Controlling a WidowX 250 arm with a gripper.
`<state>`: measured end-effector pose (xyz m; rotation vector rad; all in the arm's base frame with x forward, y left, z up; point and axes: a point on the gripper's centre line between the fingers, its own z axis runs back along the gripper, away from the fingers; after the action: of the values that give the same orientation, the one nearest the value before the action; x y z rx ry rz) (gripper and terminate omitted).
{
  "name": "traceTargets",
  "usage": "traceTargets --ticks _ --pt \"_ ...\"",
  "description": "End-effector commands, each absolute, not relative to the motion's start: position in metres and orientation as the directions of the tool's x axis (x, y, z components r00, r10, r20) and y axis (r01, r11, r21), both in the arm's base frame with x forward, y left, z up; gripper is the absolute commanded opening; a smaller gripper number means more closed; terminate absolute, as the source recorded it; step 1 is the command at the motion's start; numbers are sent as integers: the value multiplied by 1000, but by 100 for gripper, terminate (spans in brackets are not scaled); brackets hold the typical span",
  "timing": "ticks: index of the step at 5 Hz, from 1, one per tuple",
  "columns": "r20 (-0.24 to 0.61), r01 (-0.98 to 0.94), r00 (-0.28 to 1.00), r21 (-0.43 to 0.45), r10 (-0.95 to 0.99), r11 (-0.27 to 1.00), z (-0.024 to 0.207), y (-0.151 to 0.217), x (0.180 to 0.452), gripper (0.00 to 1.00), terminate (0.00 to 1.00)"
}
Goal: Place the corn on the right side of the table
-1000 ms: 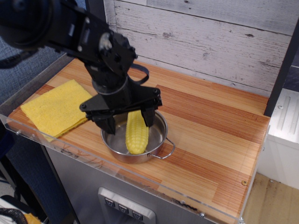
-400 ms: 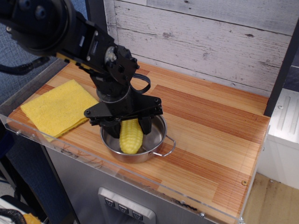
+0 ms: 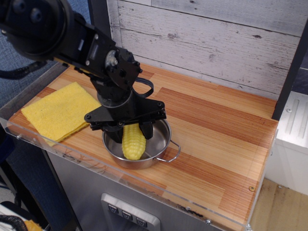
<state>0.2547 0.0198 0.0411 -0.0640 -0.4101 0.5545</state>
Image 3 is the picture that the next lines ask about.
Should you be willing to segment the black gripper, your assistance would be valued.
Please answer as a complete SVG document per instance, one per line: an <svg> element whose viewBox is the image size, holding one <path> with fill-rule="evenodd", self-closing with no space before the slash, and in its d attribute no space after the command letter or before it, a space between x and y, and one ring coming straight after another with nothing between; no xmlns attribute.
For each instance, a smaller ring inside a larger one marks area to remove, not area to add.
<svg viewBox="0 0 308 231"><path fill-rule="evenodd" d="M123 126L139 124L145 139L153 137L153 124L167 118L165 104L149 99L154 92L150 81L143 81L150 89L141 94L132 86L121 89L113 82L93 81L101 106L85 115L93 130L101 129L116 143L122 143Z"/></svg>

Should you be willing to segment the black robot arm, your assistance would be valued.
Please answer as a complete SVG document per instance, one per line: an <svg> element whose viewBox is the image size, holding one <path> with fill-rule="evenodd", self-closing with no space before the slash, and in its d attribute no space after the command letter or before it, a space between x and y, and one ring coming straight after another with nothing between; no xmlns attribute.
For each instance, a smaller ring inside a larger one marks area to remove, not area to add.
<svg viewBox="0 0 308 231"><path fill-rule="evenodd" d="M87 75L101 106L85 115L93 130L103 130L120 143L123 127L138 124L146 139L153 124L166 118L165 105L139 94L145 82L139 62L126 49L74 12L65 0L3 0L0 27L22 56L34 61L55 59Z"/></svg>

